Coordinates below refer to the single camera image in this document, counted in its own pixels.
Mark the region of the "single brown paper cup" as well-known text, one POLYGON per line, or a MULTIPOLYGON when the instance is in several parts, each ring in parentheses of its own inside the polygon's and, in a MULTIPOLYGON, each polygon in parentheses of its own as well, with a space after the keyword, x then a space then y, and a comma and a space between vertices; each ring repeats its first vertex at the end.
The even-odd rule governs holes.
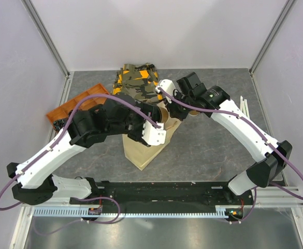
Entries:
POLYGON ((163 108, 163 107, 159 107, 159 110, 160 110, 160 116, 161 116, 159 122, 166 123, 169 118, 169 112, 167 111, 166 108, 163 108))

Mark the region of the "brown paper bag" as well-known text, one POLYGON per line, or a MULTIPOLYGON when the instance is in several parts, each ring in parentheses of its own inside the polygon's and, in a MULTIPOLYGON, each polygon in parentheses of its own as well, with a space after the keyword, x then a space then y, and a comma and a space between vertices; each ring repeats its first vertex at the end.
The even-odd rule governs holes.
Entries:
MULTIPOLYGON (((165 107, 164 102, 157 104, 158 107, 165 107)), ((122 135, 124 154, 127 160, 135 165, 139 170, 143 170, 169 143, 177 130, 181 121, 176 118, 171 118, 169 115, 168 121, 164 124, 164 128, 167 131, 165 144, 159 146, 146 147, 138 142, 135 142, 122 135)))

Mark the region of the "stack of paper cups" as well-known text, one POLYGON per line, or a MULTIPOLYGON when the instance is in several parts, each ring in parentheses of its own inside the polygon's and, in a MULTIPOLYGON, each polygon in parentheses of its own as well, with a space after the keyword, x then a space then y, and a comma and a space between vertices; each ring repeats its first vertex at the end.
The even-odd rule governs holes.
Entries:
POLYGON ((199 114, 200 114, 200 112, 198 112, 198 111, 196 111, 196 110, 192 110, 192 111, 189 112, 189 115, 190 115, 190 116, 197 116, 197 115, 199 115, 199 114))

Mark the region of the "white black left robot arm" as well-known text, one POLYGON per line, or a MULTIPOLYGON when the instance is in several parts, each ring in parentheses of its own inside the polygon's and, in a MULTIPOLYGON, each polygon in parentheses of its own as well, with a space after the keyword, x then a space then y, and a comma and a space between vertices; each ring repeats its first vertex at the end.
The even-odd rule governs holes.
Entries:
POLYGON ((93 178, 63 178, 54 171, 112 135, 125 134, 146 147, 165 142, 164 115, 157 105, 135 100, 124 93, 104 97, 103 104, 88 110, 75 108, 57 136, 29 160, 7 166, 9 177, 17 182, 12 187, 14 199, 29 205, 52 198, 83 199, 93 204, 99 198, 93 178))

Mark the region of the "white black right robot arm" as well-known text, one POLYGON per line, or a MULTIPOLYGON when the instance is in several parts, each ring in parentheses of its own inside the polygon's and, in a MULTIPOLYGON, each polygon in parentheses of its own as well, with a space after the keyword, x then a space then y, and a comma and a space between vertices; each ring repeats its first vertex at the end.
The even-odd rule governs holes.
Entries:
POLYGON ((206 88, 192 72, 176 83, 160 81, 156 91, 165 95, 171 117, 184 120, 190 111, 204 113, 228 130, 254 159, 252 166, 227 183, 228 188, 222 192, 226 203, 235 204, 252 188, 267 187, 285 169, 292 145, 279 142, 260 129, 221 87, 206 88))

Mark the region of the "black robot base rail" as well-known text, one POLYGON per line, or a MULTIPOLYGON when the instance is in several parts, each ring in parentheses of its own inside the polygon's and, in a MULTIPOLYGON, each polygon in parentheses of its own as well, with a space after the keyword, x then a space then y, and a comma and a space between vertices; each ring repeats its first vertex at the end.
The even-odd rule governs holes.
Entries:
POLYGON ((242 207, 253 204, 253 193, 240 196, 226 182, 98 182, 86 204, 162 211, 211 210, 217 205, 242 207))

